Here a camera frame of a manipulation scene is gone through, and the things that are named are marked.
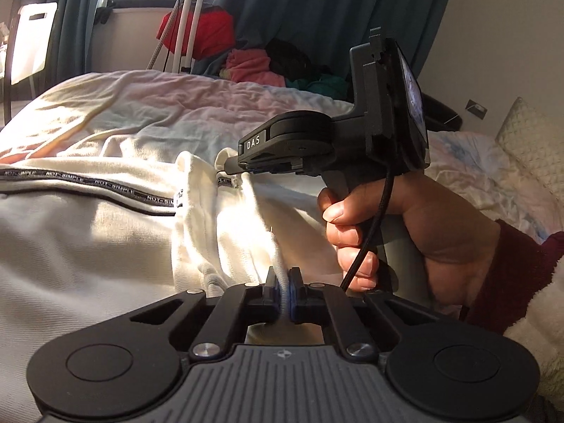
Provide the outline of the person's right hand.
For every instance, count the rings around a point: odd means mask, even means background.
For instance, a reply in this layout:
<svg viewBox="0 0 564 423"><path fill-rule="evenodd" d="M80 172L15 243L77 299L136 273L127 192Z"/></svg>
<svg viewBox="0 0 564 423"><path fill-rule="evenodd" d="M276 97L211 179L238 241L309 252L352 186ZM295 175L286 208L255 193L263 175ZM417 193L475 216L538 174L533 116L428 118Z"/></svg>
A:
<svg viewBox="0 0 564 423"><path fill-rule="evenodd" d="M342 201L328 188L317 197L326 238L344 271L360 252L358 225L379 210L383 186L382 180L363 184ZM403 217L410 238L423 253L436 300L447 306L471 307L493 262L501 235L499 223L418 172L395 179L388 212Z"/></svg>

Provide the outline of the dark red sleeve forearm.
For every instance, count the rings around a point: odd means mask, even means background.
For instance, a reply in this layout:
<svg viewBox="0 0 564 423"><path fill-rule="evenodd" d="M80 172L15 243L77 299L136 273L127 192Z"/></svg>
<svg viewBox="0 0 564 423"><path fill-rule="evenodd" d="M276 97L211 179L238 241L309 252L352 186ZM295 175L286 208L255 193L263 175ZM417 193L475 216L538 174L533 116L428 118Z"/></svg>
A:
<svg viewBox="0 0 564 423"><path fill-rule="evenodd" d="M563 233L541 245L505 222L466 323L504 335L534 356L538 392L563 409Z"/></svg>

